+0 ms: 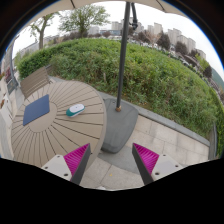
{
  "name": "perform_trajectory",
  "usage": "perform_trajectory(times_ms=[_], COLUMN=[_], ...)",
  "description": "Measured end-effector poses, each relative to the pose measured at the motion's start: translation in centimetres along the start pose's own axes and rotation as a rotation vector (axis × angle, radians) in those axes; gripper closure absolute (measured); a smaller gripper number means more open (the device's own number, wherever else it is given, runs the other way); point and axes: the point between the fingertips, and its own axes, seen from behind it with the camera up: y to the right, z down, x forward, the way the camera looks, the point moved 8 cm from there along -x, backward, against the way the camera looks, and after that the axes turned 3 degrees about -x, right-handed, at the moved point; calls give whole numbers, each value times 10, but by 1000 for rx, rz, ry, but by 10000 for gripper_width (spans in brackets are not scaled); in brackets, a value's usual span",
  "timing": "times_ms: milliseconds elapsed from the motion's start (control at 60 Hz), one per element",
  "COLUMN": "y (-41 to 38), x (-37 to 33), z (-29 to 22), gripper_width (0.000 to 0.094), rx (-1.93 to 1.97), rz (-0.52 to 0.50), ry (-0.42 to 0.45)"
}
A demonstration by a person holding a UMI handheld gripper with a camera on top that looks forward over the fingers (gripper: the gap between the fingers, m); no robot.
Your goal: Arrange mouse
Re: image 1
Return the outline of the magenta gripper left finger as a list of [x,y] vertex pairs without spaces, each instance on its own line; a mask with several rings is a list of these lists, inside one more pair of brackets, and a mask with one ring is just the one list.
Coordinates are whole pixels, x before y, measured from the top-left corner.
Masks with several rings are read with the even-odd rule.
[[79,185],[90,155],[90,144],[85,144],[65,156],[55,155],[42,166],[42,169]]

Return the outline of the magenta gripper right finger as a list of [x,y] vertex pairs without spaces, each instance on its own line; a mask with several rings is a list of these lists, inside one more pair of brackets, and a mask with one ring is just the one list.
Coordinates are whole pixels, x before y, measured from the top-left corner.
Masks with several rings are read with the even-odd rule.
[[157,154],[154,151],[134,143],[132,154],[145,185],[177,172],[183,168],[167,154]]

